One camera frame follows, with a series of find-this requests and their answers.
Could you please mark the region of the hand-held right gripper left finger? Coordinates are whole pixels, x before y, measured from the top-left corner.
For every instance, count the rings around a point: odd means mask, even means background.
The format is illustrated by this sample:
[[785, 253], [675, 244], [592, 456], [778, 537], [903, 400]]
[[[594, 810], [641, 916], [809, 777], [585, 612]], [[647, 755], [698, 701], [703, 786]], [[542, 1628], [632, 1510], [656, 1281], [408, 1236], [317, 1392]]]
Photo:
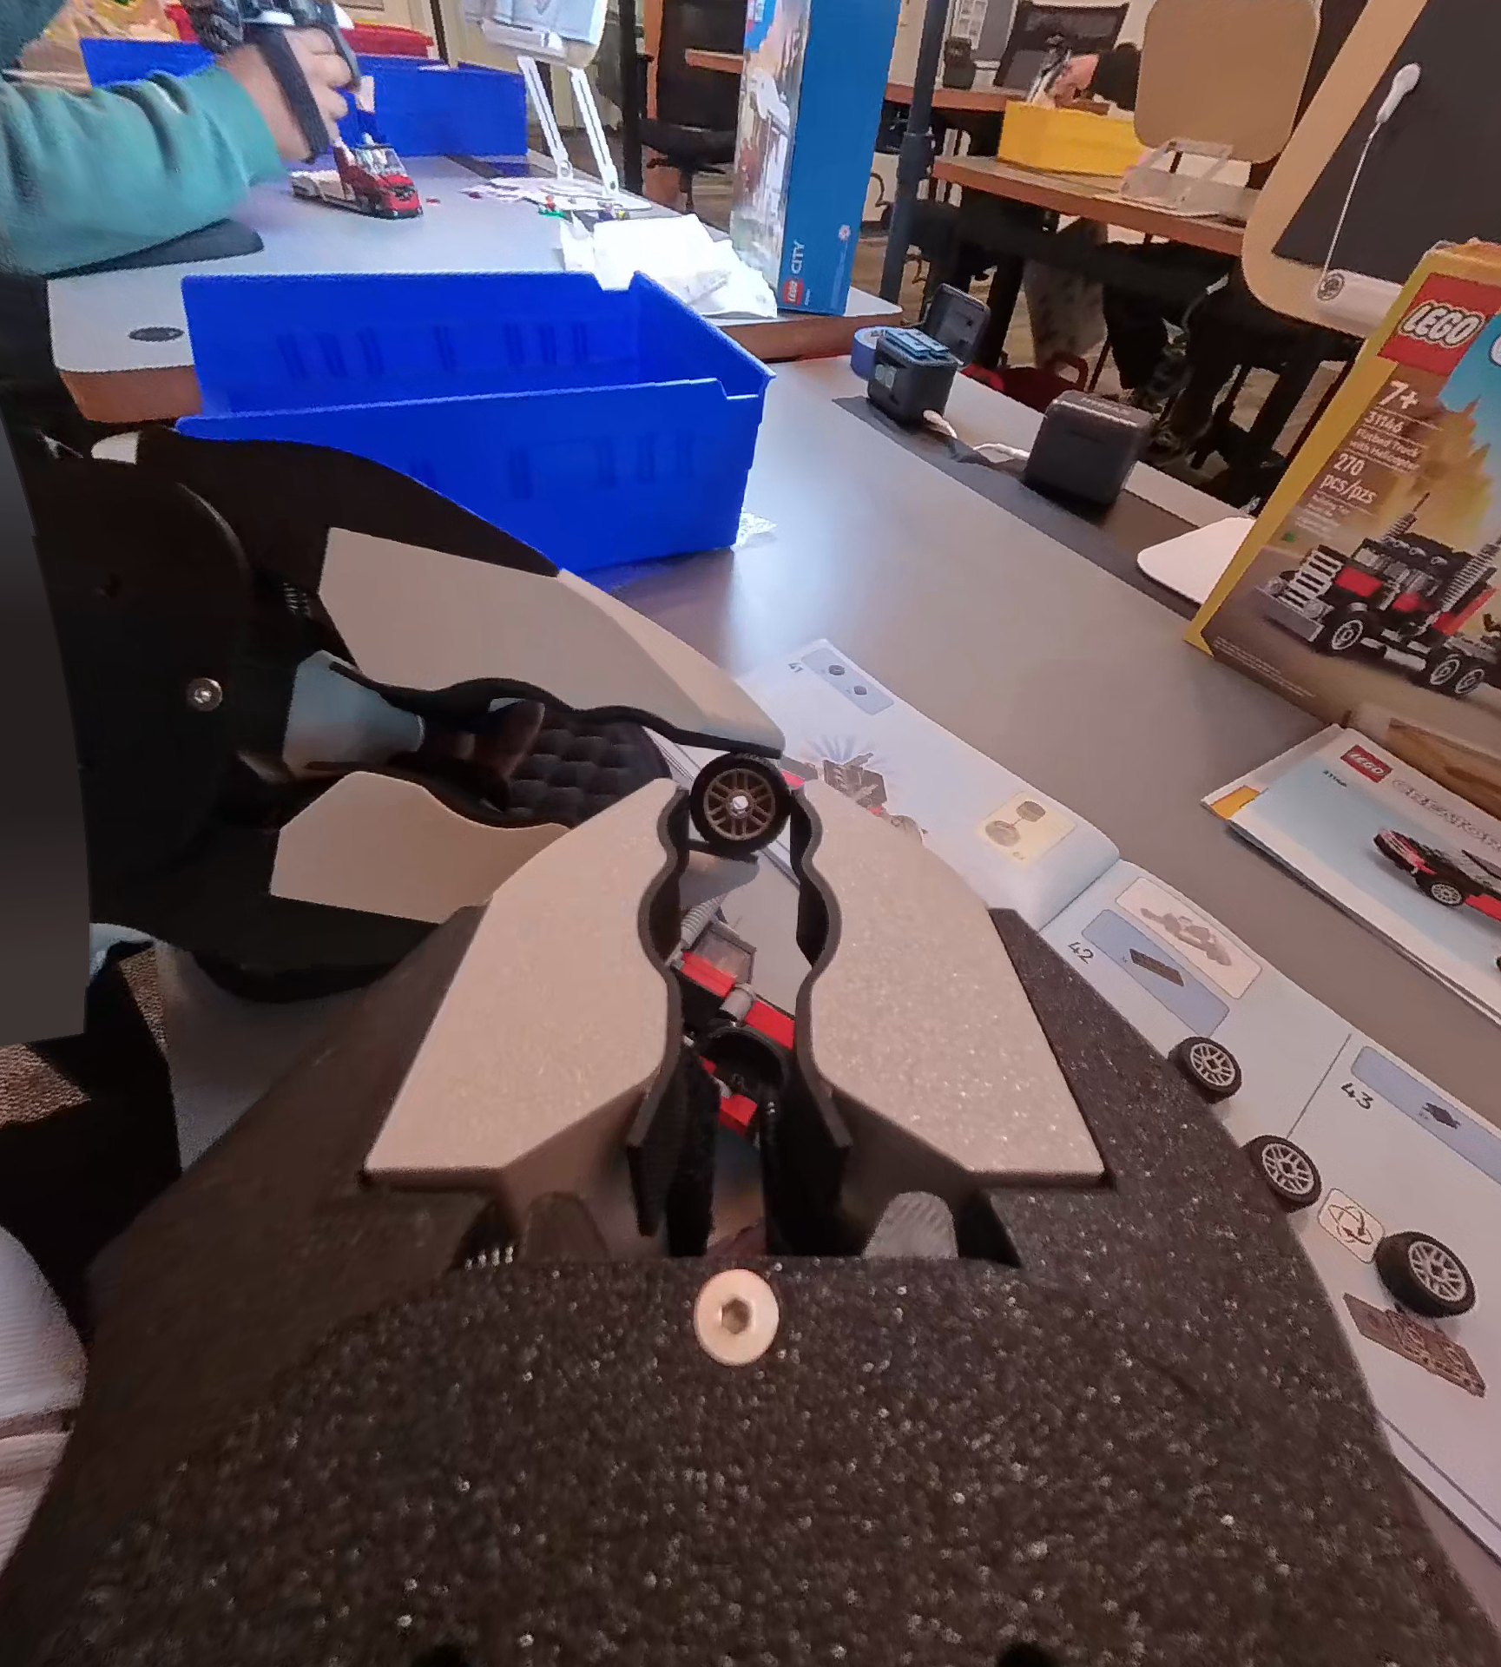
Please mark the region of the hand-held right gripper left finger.
[[488, 1192], [514, 1225], [569, 1194], [613, 1249], [656, 1239], [686, 1121], [667, 966], [686, 822], [677, 782], [646, 782], [493, 892], [368, 1147], [368, 1182]]

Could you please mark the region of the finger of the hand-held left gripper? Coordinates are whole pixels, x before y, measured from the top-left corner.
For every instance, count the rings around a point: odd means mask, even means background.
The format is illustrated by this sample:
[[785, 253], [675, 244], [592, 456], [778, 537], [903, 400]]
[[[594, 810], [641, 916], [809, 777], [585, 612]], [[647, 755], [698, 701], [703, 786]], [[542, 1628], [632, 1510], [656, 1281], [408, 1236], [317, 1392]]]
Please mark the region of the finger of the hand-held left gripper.
[[552, 574], [427, 550], [354, 529], [326, 534], [316, 597], [343, 643], [295, 676], [295, 760], [378, 758], [408, 718], [359, 715], [448, 697], [453, 715], [489, 699], [540, 699], [637, 722], [684, 744], [776, 758], [783, 730], [734, 676], [693, 645], [569, 570]]
[[581, 885], [594, 854], [552, 822], [495, 826], [425, 786], [371, 770], [338, 777], [281, 826], [267, 874], [277, 900], [441, 923], [486, 906], [522, 869], [542, 885]]

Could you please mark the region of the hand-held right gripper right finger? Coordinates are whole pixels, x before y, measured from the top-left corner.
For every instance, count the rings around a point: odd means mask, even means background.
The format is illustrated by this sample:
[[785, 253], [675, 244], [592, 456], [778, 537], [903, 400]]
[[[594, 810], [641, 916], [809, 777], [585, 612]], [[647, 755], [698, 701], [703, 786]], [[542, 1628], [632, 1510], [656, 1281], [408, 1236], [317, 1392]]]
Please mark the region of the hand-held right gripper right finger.
[[793, 1248], [863, 1244], [894, 1197], [1087, 1190], [1106, 1166], [983, 899], [816, 781], [793, 800]]

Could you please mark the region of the red black lego vehicle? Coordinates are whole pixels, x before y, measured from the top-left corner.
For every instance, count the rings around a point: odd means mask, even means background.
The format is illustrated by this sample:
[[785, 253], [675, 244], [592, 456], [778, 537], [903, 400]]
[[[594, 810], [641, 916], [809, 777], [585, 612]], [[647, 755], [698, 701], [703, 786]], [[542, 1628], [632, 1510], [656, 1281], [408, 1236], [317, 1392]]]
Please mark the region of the red black lego vehicle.
[[755, 949], [717, 907], [689, 909], [670, 968], [682, 1032], [717, 1088], [719, 1123], [757, 1144], [795, 1058], [795, 1018], [753, 987]]

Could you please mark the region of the closed lego instruction booklet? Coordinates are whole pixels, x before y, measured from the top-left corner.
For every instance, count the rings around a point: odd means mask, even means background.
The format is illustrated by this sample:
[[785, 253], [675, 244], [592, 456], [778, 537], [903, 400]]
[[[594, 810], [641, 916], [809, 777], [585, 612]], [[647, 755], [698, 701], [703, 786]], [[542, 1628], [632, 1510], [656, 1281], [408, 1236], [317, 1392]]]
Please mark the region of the closed lego instruction booklet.
[[1328, 725], [1203, 807], [1501, 1025], [1501, 821]]

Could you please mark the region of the open lego instruction booklet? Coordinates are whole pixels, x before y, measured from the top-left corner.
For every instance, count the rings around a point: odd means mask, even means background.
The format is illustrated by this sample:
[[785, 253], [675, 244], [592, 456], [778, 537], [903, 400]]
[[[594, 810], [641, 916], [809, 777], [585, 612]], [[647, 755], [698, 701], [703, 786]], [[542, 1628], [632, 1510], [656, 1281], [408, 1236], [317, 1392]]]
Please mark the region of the open lego instruction booklet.
[[[1294, 1232], [1325, 1284], [1398, 1463], [1501, 1562], [1501, 1131], [1254, 953], [1181, 892], [1002, 763], [814, 640], [743, 676], [792, 782], [823, 781], [918, 836], [991, 906], [1028, 904], [1049, 947], [1160, 1055], [1202, 1034], [1243, 1083], [1216, 1102], [1238, 1144], [1282, 1135], [1322, 1175]], [[1476, 1303], [1422, 1317], [1386, 1293], [1381, 1237], [1422, 1232], [1467, 1263]], [[1367, 1341], [1344, 1293], [1466, 1347], [1473, 1397]]]

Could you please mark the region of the small dark lego piece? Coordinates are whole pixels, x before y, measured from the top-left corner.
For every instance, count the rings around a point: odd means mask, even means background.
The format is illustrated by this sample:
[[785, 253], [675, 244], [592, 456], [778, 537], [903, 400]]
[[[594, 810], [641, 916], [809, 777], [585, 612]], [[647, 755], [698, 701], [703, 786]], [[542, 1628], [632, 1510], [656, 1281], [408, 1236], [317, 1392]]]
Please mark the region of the small dark lego piece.
[[1370, 1343], [1417, 1364], [1474, 1399], [1485, 1399], [1487, 1383], [1469, 1350], [1452, 1335], [1400, 1307], [1377, 1305], [1344, 1293], [1355, 1329]]

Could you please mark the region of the lego set box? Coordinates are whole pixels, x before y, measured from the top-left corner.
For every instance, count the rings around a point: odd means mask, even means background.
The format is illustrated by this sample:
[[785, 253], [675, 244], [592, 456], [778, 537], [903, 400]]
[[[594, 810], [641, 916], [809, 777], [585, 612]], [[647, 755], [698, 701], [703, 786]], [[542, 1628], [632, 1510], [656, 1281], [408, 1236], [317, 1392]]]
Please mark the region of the lego set box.
[[1501, 244], [1415, 265], [1190, 624], [1334, 718], [1501, 723]]

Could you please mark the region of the large blue plastic bin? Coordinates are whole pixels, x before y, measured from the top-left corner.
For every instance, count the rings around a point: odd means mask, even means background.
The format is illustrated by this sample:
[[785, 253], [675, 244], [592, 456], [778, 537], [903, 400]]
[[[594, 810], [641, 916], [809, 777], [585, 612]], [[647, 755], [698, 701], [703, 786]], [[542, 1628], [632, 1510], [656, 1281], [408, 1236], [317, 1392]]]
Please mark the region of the large blue plastic bin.
[[385, 465], [587, 574], [729, 546], [771, 371], [646, 275], [185, 275], [204, 440]]

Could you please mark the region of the white plastic bags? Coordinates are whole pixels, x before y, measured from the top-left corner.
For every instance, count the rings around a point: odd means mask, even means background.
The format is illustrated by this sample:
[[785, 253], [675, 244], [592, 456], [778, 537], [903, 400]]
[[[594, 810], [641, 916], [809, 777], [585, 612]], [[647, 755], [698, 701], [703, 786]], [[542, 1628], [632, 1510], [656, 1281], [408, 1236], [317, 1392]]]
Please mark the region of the white plastic bags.
[[694, 215], [606, 218], [559, 216], [559, 260], [604, 289], [646, 279], [712, 320], [774, 320], [769, 282]]

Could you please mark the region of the black battery charger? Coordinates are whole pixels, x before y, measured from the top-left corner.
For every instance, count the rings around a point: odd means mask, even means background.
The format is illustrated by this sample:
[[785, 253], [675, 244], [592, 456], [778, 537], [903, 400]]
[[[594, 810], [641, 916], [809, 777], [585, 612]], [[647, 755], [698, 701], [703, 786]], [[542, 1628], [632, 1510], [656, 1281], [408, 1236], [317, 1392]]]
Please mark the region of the black battery charger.
[[872, 346], [866, 400], [903, 428], [941, 416], [964, 362], [924, 329], [887, 326]]

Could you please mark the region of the red toy car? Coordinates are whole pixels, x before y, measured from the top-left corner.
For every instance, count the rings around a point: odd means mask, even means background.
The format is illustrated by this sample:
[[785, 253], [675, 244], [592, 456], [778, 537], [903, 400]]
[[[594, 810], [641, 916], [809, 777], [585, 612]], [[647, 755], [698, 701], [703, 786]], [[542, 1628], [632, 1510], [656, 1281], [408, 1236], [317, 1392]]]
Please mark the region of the red toy car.
[[293, 197], [337, 206], [376, 220], [420, 218], [423, 201], [397, 154], [385, 143], [331, 140], [331, 166], [298, 168], [288, 176]]

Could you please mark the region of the small blue plastic bin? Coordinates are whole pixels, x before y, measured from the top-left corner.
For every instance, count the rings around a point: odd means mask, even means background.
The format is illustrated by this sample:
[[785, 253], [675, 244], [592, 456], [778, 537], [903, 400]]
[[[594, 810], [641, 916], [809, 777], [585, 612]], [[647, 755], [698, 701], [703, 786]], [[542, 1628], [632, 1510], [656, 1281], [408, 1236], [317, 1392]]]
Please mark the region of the small blue plastic bin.
[[[184, 76], [211, 60], [198, 43], [165, 37], [81, 36], [79, 51], [93, 86]], [[371, 81], [373, 107], [347, 107], [338, 129], [349, 145], [371, 136], [403, 157], [524, 152], [526, 93], [517, 72], [394, 53], [361, 53], [357, 63]]]

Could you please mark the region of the tall blue carton box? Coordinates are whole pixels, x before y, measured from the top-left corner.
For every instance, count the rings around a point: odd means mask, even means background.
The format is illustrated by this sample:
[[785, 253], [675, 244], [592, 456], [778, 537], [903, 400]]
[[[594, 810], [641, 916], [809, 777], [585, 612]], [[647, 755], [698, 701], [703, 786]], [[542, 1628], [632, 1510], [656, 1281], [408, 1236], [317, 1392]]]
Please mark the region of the tall blue carton box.
[[781, 312], [844, 312], [898, 17], [745, 3], [727, 235]]

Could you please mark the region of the black box device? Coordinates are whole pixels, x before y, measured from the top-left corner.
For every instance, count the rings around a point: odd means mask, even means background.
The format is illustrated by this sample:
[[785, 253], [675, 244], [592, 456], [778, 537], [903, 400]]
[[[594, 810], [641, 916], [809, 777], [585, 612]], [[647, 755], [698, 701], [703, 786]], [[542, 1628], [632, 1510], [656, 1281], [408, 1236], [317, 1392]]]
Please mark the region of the black box device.
[[1156, 418], [1125, 400], [1070, 386], [1044, 409], [1019, 480], [1082, 511], [1108, 511], [1155, 435]]

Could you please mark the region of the clear document stand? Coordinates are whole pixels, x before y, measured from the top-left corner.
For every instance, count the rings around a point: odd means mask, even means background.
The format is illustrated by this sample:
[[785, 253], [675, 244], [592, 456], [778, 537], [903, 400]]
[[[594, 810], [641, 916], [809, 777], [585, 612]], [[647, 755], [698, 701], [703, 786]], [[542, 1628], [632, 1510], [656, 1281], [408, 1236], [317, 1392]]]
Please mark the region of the clear document stand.
[[554, 176], [578, 176], [552, 103], [550, 81], [543, 69], [564, 69], [573, 109], [581, 119], [594, 157], [595, 190], [616, 197], [620, 178], [604, 135], [588, 70], [601, 44], [608, 4], [604, 1], [465, 1], [465, 22], [489, 46], [508, 51], [536, 116]]

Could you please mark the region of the wooden office desk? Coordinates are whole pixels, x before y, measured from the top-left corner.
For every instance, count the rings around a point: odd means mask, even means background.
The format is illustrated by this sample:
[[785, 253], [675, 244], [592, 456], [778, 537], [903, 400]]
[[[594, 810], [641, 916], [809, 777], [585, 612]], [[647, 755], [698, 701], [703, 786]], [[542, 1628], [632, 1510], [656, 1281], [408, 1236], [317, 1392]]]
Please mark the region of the wooden office desk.
[[1061, 176], [1018, 168], [997, 155], [943, 155], [931, 164], [931, 176], [967, 195], [1051, 209], [1063, 218], [1090, 220], [1221, 256], [1240, 256], [1247, 232], [1238, 218], [1181, 215], [1125, 197], [1094, 176]]

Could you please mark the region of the yellow plastic bin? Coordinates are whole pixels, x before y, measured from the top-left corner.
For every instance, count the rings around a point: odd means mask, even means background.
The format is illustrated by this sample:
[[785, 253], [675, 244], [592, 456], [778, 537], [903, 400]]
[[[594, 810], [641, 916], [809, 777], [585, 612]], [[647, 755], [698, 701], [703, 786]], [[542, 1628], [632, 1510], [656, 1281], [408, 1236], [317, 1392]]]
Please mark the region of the yellow plastic bin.
[[998, 159], [1014, 168], [1099, 178], [1125, 175], [1146, 150], [1125, 110], [1030, 98], [1005, 105], [997, 142]]

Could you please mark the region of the beige chair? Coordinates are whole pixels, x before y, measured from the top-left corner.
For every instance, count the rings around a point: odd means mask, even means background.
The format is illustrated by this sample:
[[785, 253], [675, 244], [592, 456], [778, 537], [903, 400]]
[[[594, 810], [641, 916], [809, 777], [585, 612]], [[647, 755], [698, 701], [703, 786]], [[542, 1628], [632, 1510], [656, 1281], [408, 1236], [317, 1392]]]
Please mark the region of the beige chair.
[[1136, 138], [1269, 162], [1292, 135], [1320, 30], [1313, 1], [1156, 1], [1139, 46]]

